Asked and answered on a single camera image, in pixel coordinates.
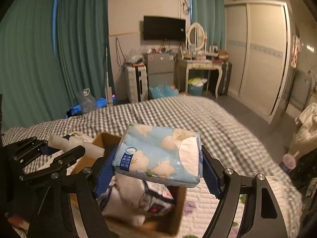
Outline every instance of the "sliding wardrobe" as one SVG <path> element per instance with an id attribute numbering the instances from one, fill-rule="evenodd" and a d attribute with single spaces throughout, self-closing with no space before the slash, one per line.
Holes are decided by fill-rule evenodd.
<path id="1" fill-rule="evenodd" d="M 226 51 L 232 62 L 229 93 L 271 123 L 283 103 L 289 71 L 287 5 L 246 0 L 225 8 Z"/>

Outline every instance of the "white suitcase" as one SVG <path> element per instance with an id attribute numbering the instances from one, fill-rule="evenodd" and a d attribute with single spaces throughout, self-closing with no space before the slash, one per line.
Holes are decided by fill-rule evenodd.
<path id="1" fill-rule="evenodd" d="M 124 72 L 130 103 L 148 100 L 146 67 L 127 66 Z"/>

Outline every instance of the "blue laundry basket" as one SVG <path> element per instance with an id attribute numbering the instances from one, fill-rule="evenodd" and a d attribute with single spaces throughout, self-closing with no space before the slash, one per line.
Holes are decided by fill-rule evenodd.
<path id="1" fill-rule="evenodd" d="M 192 96 L 201 96 L 203 86 L 197 87 L 192 84 L 188 85 L 188 93 Z"/>

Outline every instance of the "blue floral tissue pack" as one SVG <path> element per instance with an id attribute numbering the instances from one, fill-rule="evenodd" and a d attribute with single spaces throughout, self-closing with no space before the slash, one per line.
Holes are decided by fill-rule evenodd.
<path id="1" fill-rule="evenodd" d="M 112 165 L 116 172 L 138 179 L 195 187 L 202 177 L 199 133 L 131 123 Z"/>

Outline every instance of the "black suitcase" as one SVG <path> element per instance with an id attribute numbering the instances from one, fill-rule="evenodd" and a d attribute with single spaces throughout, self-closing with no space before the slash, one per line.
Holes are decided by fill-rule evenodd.
<path id="1" fill-rule="evenodd" d="M 231 62 L 223 62 L 222 63 L 222 76 L 218 87 L 218 96 L 227 95 L 230 76 L 231 76 L 232 64 Z M 216 86 L 219 77 L 218 71 L 210 71 L 210 91 L 214 94 L 216 93 Z"/>

